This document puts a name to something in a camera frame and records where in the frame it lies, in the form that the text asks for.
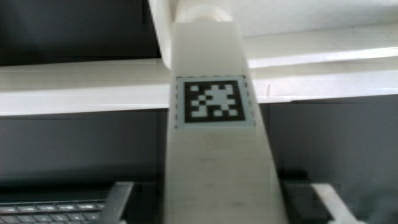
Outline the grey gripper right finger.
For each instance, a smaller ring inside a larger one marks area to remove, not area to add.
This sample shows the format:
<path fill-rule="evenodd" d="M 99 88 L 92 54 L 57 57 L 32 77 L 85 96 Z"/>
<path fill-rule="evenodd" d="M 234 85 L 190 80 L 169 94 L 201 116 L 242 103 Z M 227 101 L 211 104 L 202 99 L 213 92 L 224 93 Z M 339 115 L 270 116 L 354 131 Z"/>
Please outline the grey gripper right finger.
<path fill-rule="evenodd" d="M 284 180 L 282 194 L 290 224 L 366 224 L 329 184 Z"/>

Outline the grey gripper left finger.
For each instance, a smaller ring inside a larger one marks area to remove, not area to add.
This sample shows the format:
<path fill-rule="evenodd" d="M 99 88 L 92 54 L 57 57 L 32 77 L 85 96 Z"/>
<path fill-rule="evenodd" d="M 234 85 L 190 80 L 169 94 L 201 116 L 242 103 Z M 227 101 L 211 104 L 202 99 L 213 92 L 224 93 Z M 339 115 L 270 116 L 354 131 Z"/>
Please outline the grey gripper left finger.
<path fill-rule="evenodd" d="M 130 194 L 133 190 L 133 182 L 117 182 L 112 186 L 105 208 L 99 214 L 96 224 L 119 224 L 123 221 L 124 207 L 128 204 Z"/>

